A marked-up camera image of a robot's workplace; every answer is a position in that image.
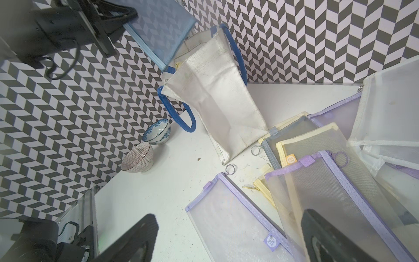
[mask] mesh zipper pouch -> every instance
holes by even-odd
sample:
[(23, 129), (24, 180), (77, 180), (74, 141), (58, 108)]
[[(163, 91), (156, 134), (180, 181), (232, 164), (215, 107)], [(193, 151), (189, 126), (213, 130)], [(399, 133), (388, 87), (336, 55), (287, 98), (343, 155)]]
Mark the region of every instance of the mesh zipper pouch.
[(212, 261), (294, 261), (285, 236), (218, 174), (185, 208)]
[(413, 235), (403, 227), (402, 221), (383, 195), (368, 168), (348, 144), (335, 123), (325, 125), (304, 135), (281, 141), (277, 143), (277, 149), (283, 166), (287, 165), (286, 157), (290, 154), (294, 154), (298, 160), (321, 150), (343, 152), (347, 158), (344, 158), (343, 154), (340, 154), (336, 159), (336, 162), (340, 166), (343, 166), (341, 168), (342, 171), (404, 245), (410, 246), (409, 243)]
[(305, 134), (309, 131), (316, 129), (317, 126), (311, 122), (306, 116), (300, 117), (298, 120), (289, 124), (287, 127), (278, 130), (276, 127), (273, 127), (269, 130), (271, 134), (262, 142), (262, 147), (265, 150), (265, 153), (272, 164), (274, 169), (281, 168), (280, 159), (276, 144), (279, 141), (290, 139), (298, 135)]
[(349, 177), (337, 166), (334, 158), (338, 155), (348, 160), (347, 165), (352, 161), (344, 153), (332, 154), (322, 150), (265, 176), (275, 204), (284, 201), (281, 199), (284, 195), (278, 194), (277, 185), (283, 182), (287, 185), (287, 197), (292, 210), (284, 212), (278, 209), (278, 213), (294, 259), (307, 261), (301, 219), (304, 210), (313, 209), (377, 261), (415, 261)]
[[(419, 170), (385, 163), (382, 158), (372, 157), (363, 150), (357, 154), (377, 183), (387, 191), (384, 195), (403, 224), (419, 224)], [(419, 225), (412, 226), (411, 230), (418, 239)]]
[(364, 79), (349, 144), (386, 162), (419, 169), (419, 57)]
[(308, 115), (307, 118), (318, 127), (335, 122), (345, 138), (348, 139), (354, 126), (360, 100), (361, 92), (358, 92), (318, 113)]

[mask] striped bowl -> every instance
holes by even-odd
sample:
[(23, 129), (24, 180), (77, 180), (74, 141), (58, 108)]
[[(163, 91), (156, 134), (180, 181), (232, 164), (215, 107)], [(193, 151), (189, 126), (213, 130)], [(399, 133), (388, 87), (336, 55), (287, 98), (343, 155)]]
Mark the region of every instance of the striped bowl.
[(144, 172), (153, 164), (153, 148), (149, 142), (142, 142), (134, 147), (122, 160), (121, 170), (128, 173)]

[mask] purple label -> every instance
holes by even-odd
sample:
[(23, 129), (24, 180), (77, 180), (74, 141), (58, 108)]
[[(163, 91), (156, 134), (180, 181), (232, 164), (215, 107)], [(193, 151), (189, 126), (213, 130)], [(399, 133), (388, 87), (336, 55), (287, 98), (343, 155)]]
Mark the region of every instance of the purple label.
[(263, 240), (263, 242), (265, 242), (265, 244), (270, 250), (272, 250), (272, 252), (275, 251), (275, 249), (277, 249), (280, 244), (279, 239), (272, 235), (271, 232), (269, 232), (269, 235), (265, 238), (265, 240)]

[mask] purple mesh pouch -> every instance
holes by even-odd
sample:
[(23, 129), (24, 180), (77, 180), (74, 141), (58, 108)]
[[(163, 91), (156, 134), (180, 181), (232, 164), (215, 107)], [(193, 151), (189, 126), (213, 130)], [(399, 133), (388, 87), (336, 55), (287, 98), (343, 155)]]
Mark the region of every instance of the purple mesh pouch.
[(219, 173), (185, 208), (212, 261), (294, 261), (287, 239)]
[[(342, 166), (351, 161), (343, 152), (323, 150), (265, 175), (294, 259), (307, 261), (301, 219), (304, 210), (310, 208), (377, 261), (416, 261), (337, 166), (337, 155), (346, 157)], [(286, 200), (278, 192), (284, 182)], [(291, 211), (278, 208), (284, 201), (291, 203)]]
[(335, 122), (346, 139), (349, 138), (357, 116), (361, 100), (358, 92), (347, 99), (337, 102), (322, 111), (307, 116), (318, 127)]

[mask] white canvas tote bag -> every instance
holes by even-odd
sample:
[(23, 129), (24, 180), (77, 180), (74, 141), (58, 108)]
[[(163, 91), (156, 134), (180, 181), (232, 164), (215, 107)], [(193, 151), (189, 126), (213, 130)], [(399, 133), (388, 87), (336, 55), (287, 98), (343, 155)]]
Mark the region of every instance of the white canvas tote bag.
[[(246, 88), (247, 74), (241, 53), (225, 25), (186, 40), (174, 63), (181, 65), (159, 87), (158, 95), (173, 119), (188, 132), (193, 132), (196, 124), (187, 105), (198, 112), (223, 165), (268, 132)], [(187, 104), (184, 105), (191, 116), (191, 127), (180, 119), (167, 96)]]

